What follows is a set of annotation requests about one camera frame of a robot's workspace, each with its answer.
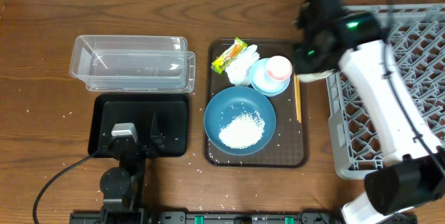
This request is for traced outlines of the white cup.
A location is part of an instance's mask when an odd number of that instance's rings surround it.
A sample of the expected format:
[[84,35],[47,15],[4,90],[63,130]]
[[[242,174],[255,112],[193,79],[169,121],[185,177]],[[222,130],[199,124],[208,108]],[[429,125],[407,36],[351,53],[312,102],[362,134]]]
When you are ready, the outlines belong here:
[[324,72],[319,73],[311,73],[311,74],[298,74],[297,78],[300,80],[300,82],[303,83],[311,83],[313,81],[318,81],[327,78],[333,73],[332,70],[327,70]]

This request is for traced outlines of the pink cup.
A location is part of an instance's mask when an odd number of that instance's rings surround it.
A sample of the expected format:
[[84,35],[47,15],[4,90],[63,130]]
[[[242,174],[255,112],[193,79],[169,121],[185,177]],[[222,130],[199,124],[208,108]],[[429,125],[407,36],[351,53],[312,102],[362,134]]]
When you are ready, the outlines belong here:
[[273,56],[266,62],[266,72],[271,79],[286,80],[291,76],[292,71],[290,60],[284,56]]

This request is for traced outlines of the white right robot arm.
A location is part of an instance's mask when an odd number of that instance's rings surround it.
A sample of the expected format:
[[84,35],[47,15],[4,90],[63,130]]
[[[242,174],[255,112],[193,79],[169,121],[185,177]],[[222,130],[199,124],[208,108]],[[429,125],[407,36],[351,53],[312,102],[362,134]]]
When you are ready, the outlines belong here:
[[294,72],[311,82],[340,71],[352,82],[377,132],[385,168],[341,208],[345,223],[380,223],[444,196],[444,148],[421,117],[396,68],[378,20],[369,12],[301,15],[305,39]]

